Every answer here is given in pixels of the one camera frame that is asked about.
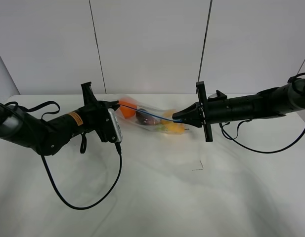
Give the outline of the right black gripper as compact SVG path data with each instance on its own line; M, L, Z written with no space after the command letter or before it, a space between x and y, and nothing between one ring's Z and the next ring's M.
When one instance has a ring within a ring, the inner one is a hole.
M208 101L206 94L205 83L203 81L196 83L196 92L198 95L199 102L193 103L191 106L173 113L172 118L174 120L181 120L181 123L191 125L194 127L203 127L205 134L205 141L212 142L212 128L214 117L213 102Z

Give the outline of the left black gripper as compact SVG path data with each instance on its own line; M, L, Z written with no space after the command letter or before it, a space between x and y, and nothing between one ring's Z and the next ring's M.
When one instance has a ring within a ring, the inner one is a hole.
M83 114L91 129L95 130L102 142L112 143L111 120L107 108L119 108L119 101L97 100L91 82L81 84L84 107Z

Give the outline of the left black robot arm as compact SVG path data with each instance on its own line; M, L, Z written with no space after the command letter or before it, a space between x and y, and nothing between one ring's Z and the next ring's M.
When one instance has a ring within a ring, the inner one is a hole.
M46 121L30 113L54 101L27 109L17 102L0 103L0 138L22 147L33 149L41 156L56 154L72 138L82 135L80 152L86 150L86 134L95 131L101 142L120 143L122 134L115 111L118 101L98 101L91 83L81 85L84 106Z

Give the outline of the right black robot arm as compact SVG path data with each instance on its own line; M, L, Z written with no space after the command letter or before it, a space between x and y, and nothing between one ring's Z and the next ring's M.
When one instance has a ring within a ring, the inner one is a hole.
M196 83L198 101L172 115L173 120L203 128L206 142L213 141L213 124L232 121L270 119L305 110L305 73L290 77L287 84L246 95L228 98L217 90L206 95L204 82Z

